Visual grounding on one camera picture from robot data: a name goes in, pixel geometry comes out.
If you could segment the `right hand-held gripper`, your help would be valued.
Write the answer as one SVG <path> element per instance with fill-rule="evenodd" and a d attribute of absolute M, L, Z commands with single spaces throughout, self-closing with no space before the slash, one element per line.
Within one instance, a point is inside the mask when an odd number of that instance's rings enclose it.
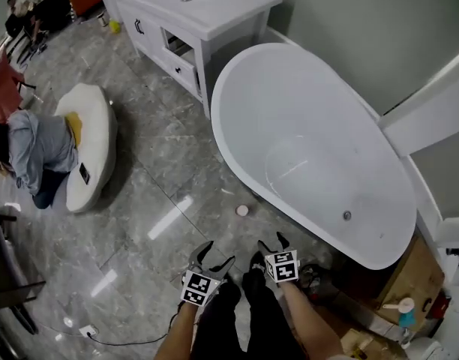
<path fill-rule="evenodd" d="M 258 251 L 265 257 L 268 275 L 275 283 L 297 281 L 299 279 L 299 260 L 297 250 L 285 251 L 290 243 L 282 232 L 277 232 L 282 252 L 272 253 L 262 240 L 257 241 Z"/>

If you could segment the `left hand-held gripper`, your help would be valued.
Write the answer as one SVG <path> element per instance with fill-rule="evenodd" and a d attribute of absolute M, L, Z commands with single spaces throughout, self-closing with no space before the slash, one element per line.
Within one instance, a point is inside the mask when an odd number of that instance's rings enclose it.
<path fill-rule="evenodd" d="M 183 302 L 204 307 L 212 294 L 221 285 L 222 281 L 233 267 L 236 257 L 231 256 L 220 265 L 208 270 L 209 277 L 194 271 L 203 271 L 203 260 L 211 250 L 213 241 L 207 241 L 198 246 L 189 256 L 188 270 L 183 276 L 183 287 L 180 299 Z"/>

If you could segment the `white oval bathtub dark outside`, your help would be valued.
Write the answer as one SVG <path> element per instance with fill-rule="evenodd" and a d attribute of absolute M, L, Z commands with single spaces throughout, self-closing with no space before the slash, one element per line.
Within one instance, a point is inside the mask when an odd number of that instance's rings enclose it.
<path fill-rule="evenodd" d="M 400 259 L 416 226 L 406 170 L 365 102 L 321 58 L 263 43 L 234 56 L 211 98 L 228 167 L 367 269 Z"/>

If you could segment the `person's right forearm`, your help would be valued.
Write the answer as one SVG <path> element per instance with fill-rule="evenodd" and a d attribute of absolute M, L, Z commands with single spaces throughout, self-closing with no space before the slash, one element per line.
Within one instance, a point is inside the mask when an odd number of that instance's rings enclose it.
<path fill-rule="evenodd" d="M 341 340 L 313 309 L 306 295 L 292 282 L 279 284 L 298 337 L 310 360 L 328 360 L 344 354 Z"/>

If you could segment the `person's left forearm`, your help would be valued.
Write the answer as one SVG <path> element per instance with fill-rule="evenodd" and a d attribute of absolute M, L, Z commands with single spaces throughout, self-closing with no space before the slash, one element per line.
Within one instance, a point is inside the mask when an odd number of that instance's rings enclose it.
<path fill-rule="evenodd" d="M 190 359 L 198 308 L 195 304 L 182 302 L 169 333 L 160 345 L 154 360 Z"/>

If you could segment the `white curved lounge seat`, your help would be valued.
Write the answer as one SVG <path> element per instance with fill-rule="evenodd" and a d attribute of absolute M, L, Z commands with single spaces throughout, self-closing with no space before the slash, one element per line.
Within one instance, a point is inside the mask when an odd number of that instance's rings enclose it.
<path fill-rule="evenodd" d="M 110 101 L 98 85 L 76 84 L 59 100 L 54 114 L 65 117 L 71 112 L 78 113 L 82 121 L 81 143 L 76 149 L 78 165 L 67 176 L 66 189 L 59 194 L 66 196 L 69 212 L 81 213 L 98 201 L 113 174 L 118 123 Z M 79 172 L 81 163 L 90 175 L 88 185 Z"/>

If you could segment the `person's black shoe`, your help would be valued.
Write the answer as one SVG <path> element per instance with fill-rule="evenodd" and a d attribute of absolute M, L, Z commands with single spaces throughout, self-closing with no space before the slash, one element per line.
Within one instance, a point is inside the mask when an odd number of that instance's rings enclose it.
<path fill-rule="evenodd" d="M 265 258 L 260 251 L 257 251 L 250 259 L 249 270 L 260 270 L 262 273 L 266 272 Z"/>

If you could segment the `black mesh waste bin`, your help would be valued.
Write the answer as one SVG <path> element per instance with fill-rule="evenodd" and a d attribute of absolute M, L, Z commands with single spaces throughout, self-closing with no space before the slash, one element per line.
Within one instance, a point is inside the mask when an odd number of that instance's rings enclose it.
<path fill-rule="evenodd" d="M 299 270 L 298 286 L 311 300 L 319 298 L 320 287 L 329 276 L 329 271 L 320 265 L 307 263 Z"/>

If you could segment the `person's black trousers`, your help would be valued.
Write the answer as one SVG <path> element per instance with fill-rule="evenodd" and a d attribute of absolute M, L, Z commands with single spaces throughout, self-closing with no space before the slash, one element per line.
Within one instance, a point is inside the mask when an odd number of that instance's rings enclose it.
<path fill-rule="evenodd" d="M 245 296 L 250 305 L 250 339 L 240 346 L 236 331 L 236 305 Z M 264 274 L 251 269 L 242 287 L 224 283 L 199 318 L 190 360 L 306 360 L 284 312 Z"/>

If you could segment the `cardboard box red print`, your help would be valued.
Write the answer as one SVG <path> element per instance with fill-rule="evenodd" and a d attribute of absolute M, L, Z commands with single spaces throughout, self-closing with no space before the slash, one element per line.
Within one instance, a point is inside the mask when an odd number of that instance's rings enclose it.
<path fill-rule="evenodd" d="M 343 353 L 357 360 L 405 360 L 398 346 L 379 335 L 354 328 L 338 333 Z"/>

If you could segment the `cardboard box black print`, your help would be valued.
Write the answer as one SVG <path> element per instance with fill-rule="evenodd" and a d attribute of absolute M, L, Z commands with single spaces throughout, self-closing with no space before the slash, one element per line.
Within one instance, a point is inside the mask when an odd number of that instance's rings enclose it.
<path fill-rule="evenodd" d="M 414 235 L 376 299 L 376 314 L 390 323 L 398 324 L 398 310 L 384 306 L 396 305 L 405 298 L 411 298 L 414 301 L 412 312 L 415 322 L 409 328 L 418 330 L 439 295 L 444 279 L 443 270 L 425 240 L 420 235 Z"/>

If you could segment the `yellow cushion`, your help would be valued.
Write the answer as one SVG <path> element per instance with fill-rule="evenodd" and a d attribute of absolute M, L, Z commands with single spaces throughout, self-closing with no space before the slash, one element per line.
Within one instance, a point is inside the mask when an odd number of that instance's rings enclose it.
<path fill-rule="evenodd" d="M 77 112 L 69 112 L 65 114 L 64 117 L 73 133 L 75 146 L 78 149 L 81 143 L 83 123 Z"/>

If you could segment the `dark wooden table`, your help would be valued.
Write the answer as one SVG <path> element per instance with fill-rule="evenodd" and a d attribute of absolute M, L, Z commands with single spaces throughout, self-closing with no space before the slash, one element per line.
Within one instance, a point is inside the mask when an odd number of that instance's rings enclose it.
<path fill-rule="evenodd" d="M 11 262 L 3 229 L 4 222 L 16 221 L 15 216 L 0 214 L 0 310 L 8 308 L 30 335 L 36 335 L 38 327 L 25 303 L 36 300 L 46 282 L 23 283 L 17 275 L 17 266 Z"/>

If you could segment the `white vanity cabinet with sink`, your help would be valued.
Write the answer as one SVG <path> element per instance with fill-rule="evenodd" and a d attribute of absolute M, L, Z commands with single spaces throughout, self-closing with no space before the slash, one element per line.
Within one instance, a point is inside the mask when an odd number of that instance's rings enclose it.
<path fill-rule="evenodd" d="M 219 73 L 258 44 L 283 0 L 113 0 L 137 55 L 145 55 L 211 111 Z"/>

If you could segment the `pink chair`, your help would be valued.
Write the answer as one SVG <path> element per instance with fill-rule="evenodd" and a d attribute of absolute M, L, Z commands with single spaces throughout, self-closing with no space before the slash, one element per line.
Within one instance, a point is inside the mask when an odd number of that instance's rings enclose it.
<path fill-rule="evenodd" d="M 22 109 L 35 94 L 36 86 L 28 84 L 22 73 L 17 72 L 3 52 L 0 58 L 0 124 L 5 124 L 9 116 Z"/>

